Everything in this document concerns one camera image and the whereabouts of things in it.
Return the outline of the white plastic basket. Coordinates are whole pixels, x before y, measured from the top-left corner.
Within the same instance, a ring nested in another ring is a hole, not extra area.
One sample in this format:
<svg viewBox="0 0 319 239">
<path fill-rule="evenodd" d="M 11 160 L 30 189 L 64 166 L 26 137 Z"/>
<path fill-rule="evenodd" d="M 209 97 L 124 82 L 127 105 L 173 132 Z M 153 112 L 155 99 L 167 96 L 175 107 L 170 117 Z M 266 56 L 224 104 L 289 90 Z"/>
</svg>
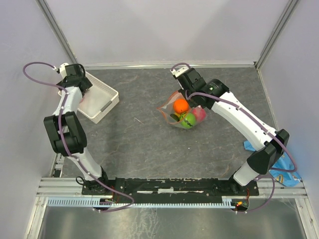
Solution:
<svg viewBox="0 0 319 239">
<path fill-rule="evenodd" d="M 119 93 L 90 73 L 86 73 L 86 77 L 93 86 L 84 95 L 77 87 L 66 88 L 68 95 L 63 112 L 81 112 L 98 123 L 119 102 Z"/>
</svg>

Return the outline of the clear zip top bag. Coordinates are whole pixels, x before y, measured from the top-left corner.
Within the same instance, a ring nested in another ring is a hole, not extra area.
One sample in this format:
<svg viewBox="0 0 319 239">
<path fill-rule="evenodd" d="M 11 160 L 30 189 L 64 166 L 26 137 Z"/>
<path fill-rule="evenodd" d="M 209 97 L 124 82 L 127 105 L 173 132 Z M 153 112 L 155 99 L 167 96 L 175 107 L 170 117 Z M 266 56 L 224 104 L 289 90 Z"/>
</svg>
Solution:
<svg viewBox="0 0 319 239">
<path fill-rule="evenodd" d="M 177 114 L 177 113 L 174 112 L 174 109 L 173 109 L 173 103 L 177 99 L 184 99 L 184 97 L 183 97 L 182 93 L 180 93 L 178 91 L 175 91 L 161 107 L 157 108 L 157 110 L 159 112 L 161 112 L 161 114 L 163 115 L 165 121 L 168 124 L 184 129 L 181 126 L 181 124 L 180 124 L 180 120 L 179 121 L 175 121 L 173 118 L 170 117 L 170 114 Z M 187 112 L 184 112 L 184 113 L 191 113 L 193 108 L 196 108 L 196 107 L 191 107 L 190 104 L 189 104 L 189 110 Z"/>
</svg>

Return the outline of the dark green avocado toy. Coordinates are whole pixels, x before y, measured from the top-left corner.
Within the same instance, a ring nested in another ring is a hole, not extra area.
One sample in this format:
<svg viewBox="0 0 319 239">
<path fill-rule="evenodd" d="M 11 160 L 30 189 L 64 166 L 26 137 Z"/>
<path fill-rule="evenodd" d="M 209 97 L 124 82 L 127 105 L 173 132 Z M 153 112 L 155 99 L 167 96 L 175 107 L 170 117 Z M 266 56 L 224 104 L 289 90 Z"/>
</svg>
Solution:
<svg viewBox="0 0 319 239">
<path fill-rule="evenodd" d="M 177 114 L 170 114 L 170 117 L 173 118 L 175 121 L 180 120 L 180 115 L 177 115 Z"/>
</svg>

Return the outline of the green watermelon toy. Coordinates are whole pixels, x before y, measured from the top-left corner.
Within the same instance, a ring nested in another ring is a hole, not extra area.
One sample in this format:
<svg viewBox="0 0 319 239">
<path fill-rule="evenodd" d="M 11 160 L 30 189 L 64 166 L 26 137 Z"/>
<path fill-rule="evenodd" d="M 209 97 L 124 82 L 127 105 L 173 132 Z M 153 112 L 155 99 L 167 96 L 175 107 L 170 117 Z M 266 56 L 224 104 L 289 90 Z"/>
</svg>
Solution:
<svg viewBox="0 0 319 239">
<path fill-rule="evenodd" d="M 196 125 L 196 117 L 193 113 L 184 113 L 180 116 L 180 124 L 184 129 L 190 129 Z"/>
</svg>

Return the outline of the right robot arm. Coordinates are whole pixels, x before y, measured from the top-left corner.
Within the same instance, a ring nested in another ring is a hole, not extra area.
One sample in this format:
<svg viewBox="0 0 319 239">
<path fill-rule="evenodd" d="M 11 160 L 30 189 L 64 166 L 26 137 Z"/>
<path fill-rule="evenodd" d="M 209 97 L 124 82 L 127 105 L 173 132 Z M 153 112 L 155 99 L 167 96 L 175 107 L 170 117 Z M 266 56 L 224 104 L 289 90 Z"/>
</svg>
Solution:
<svg viewBox="0 0 319 239">
<path fill-rule="evenodd" d="M 276 130 L 258 119 L 244 107 L 218 79 L 206 82 L 194 69 L 187 66 L 171 69 L 180 84 L 180 93 L 191 106 L 201 106 L 219 114 L 232 124 L 254 147 L 246 162 L 233 174 L 229 190 L 240 195 L 259 175 L 265 175 L 284 154 L 289 133 Z"/>
</svg>

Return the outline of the orange toy fruit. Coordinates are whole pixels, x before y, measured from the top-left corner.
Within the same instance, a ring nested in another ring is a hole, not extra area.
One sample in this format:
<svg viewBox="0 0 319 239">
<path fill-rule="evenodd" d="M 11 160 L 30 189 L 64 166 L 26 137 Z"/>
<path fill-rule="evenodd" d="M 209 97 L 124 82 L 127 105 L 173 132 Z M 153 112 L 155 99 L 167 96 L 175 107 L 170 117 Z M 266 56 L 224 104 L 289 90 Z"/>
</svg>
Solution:
<svg viewBox="0 0 319 239">
<path fill-rule="evenodd" d="M 177 99 L 173 103 L 174 112 L 177 114 L 182 114 L 189 110 L 189 104 L 185 99 Z"/>
</svg>

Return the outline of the red apple toy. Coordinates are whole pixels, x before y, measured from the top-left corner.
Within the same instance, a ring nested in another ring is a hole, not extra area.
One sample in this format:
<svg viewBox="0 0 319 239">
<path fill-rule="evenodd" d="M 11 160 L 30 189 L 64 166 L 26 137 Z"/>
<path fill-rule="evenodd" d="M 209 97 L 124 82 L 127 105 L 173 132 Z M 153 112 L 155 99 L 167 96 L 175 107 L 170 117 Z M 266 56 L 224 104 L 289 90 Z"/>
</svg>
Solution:
<svg viewBox="0 0 319 239">
<path fill-rule="evenodd" d="M 206 111 L 201 107 L 193 108 L 191 113 L 194 114 L 196 123 L 200 123 L 206 118 Z"/>
</svg>

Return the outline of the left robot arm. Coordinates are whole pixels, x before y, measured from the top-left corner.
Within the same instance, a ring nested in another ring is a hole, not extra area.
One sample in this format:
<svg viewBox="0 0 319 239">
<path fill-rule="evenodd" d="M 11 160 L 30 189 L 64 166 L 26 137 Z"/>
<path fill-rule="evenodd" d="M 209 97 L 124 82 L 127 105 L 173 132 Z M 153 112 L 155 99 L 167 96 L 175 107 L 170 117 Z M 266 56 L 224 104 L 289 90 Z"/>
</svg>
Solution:
<svg viewBox="0 0 319 239">
<path fill-rule="evenodd" d="M 81 64 L 63 63 L 58 72 L 62 81 L 56 84 L 61 100 L 52 116 L 44 118 L 44 126 L 53 151 L 72 160 L 83 176 L 76 182 L 90 195 L 106 194 L 110 181 L 104 169 L 87 149 L 86 133 L 77 117 L 78 106 L 92 87 Z"/>
</svg>

